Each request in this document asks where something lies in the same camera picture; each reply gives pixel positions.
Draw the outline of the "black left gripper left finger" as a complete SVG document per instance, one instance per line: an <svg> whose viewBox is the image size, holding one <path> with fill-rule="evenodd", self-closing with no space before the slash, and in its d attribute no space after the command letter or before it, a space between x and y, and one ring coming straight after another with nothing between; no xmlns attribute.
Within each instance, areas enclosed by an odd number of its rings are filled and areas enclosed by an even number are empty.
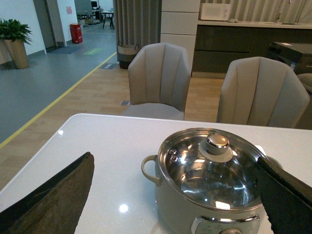
<svg viewBox="0 0 312 234"><path fill-rule="evenodd" d="M73 234L94 175L86 152L0 214L2 234Z"/></svg>

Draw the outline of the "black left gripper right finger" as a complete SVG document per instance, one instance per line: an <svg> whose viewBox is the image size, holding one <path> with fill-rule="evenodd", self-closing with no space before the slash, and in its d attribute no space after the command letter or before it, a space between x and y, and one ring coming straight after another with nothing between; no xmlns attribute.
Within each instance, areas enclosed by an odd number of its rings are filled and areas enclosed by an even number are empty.
<svg viewBox="0 0 312 234"><path fill-rule="evenodd" d="M264 157L257 160L257 186L275 234L312 232L312 188Z"/></svg>

